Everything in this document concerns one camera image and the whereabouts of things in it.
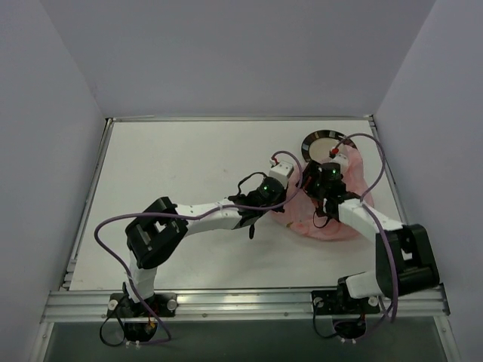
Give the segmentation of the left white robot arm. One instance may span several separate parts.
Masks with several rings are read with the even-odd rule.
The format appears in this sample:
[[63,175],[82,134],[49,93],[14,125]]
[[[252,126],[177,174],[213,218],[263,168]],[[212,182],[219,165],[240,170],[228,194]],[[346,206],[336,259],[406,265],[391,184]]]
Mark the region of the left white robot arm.
[[145,212],[162,216],[139,216],[125,229],[131,273],[123,286],[127,294],[125,308],[135,316],[144,316],[151,310],[157,268],[171,257],[184,238],[218,229],[247,227],[252,239],[254,224],[268,210],[284,211],[280,204],[286,200],[287,189],[287,178],[266,176],[249,193],[238,192],[213,204],[181,205],[168,197],[154,201]]

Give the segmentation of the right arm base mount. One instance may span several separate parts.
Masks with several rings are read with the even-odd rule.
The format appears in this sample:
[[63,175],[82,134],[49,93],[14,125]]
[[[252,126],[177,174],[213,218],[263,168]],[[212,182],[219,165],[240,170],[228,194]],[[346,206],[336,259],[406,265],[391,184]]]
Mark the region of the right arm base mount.
[[[368,297],[353,299],[336,290],[313,290],[311,298],[312,328],[324,340],[339,338],[341,342],[355,343],[368,331],[367,316],[380,313],[377,299],[372,305]],[[321,316],[331,317],[331,332],[319,330],[317,317]]]

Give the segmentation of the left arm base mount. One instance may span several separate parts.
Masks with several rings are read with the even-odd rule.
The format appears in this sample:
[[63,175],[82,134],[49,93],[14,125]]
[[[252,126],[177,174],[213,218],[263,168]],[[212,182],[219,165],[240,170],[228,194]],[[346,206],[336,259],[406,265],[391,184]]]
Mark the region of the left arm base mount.
[[[171,331],[162,318],[173,318],[176,315],[177,294],[155,293],[142,302],[134,302],[127,292],[112,293],[109,296],[106,315],[100,325],[100,341],[108,347],[134,345],[157,345],[170,342],[173,339]],[[116,321],[121,332],[118,342],[109,342],[104,336],[103,329],[110,321]]]

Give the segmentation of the pink plastic bag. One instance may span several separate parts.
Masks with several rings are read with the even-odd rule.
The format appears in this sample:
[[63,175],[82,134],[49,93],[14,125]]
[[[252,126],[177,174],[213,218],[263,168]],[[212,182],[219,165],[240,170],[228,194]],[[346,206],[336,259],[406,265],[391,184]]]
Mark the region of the pink plastic bag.
[[295,167],[287,190],[287,196],[293,199],[284,205],[284,213],[272,211],[270,216],[290,231],[319,241],[335,241],[358,235],[358,231],[341,216],[340,207],[347,206],[352,201],[359,205],[361,196],[364,196],[364,201],[373,207],[374,199],[368,191],[364,162],[359,150],[353,150],[349,160],[349,169],[343,174],[346,192],[341,196],[326,199],[320,204],[314,204],[303,190],[303,171],[307,164],[301,169]]

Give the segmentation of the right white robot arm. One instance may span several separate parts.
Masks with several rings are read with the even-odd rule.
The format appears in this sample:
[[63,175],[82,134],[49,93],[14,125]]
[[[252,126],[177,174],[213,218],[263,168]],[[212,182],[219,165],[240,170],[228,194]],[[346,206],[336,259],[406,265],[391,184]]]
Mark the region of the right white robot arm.
[[391,219],[348,191],[338,163],[310,161],[302,189],[315,202],[316,216],[347,225],[374,244],[374,268],[339,280],[334,294],[339,308],[352,311],[363,298],[396,300],[440,284],[427,230]]

